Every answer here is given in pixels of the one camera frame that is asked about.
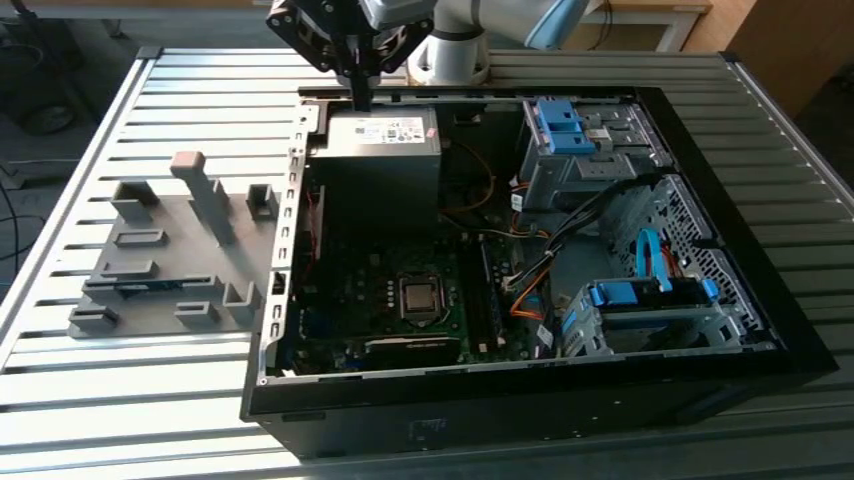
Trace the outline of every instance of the slotted aluminum surface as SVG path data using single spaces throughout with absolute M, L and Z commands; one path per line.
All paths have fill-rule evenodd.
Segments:
M 493 54 L 504 85 L 665 89 L 842 370 L 700 425 L 564 442 L 299 465 L 238 419 L 249 336 L 74 340 L 69 313 L 117 216 L 122 179 L 159 194 L 177 150 L 202 150 L 230 192 L 282 175 L 298 86 L 331 85 L 290 50 L 166 50 L 138 60 L 0 309 L 0 472 L 23 478 L 241 474 L 313 478 L 594 475 L 850 478 L 854 223 L 850 191 L 718 56 Z M 403 83 L 401 75 L 387 84 Z

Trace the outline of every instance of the sticker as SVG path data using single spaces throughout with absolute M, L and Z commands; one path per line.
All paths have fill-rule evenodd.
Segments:
M 431 418 L 410 422 L 411 442 L 438 442 L 447 437 L 449 419 Z
M 585 130 L 585 133 L 588 134 L 588 138 L 592 140 L 608 140 L 612 138 L 608 128 L 592 128 Z
M 540 325 L 540 328 L 537 329 L 537 336 L 540 337 L 540 339 L 546 344 L 546 347 L 552 348 L 552 342 L 556 341 L 556 336 L 552 334 L 549 329 L 546 327 L 544 327 L 542 324 Z
M 510 195 L 510 208 L 513 208 L 517 212 L 522 211 L 522 202 L 525 198 L 518 193 Z
M 363 145 L 425 143 L 425 121 L 421 117 L 357 118 L 351 133 Z

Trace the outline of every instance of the cpu socket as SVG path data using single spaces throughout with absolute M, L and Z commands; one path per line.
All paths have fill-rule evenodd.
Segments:
M 445 291 L 438 275 L 403 274 L 398 278 L 401 319 L 413 326 L 425 328 L 442 317 Z

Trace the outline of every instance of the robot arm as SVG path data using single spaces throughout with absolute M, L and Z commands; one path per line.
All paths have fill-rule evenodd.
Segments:
M 350 87 L 367 111 L 382 72 L 413 55 L 435 75 L 422 83 L 472 83 L 485 30 L 549 50 L 562 43 L 589 0 L 277 0 L 267 25 L 322 72 Z M 419 45 L 429 40 L 430 45 Z
M 437 0 L 277 0 L 267 25 L 309 63 L 335 71 L 369 110 L 381 72 L 394 72 L 433 30 Z M 379 36 L 387 32 L 385 40 Z

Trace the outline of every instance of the power supply label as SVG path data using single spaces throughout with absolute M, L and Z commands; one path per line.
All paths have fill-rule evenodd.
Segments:
M 354 118 L 351 132 L 362 145 L 426 142 L 421 117 Z

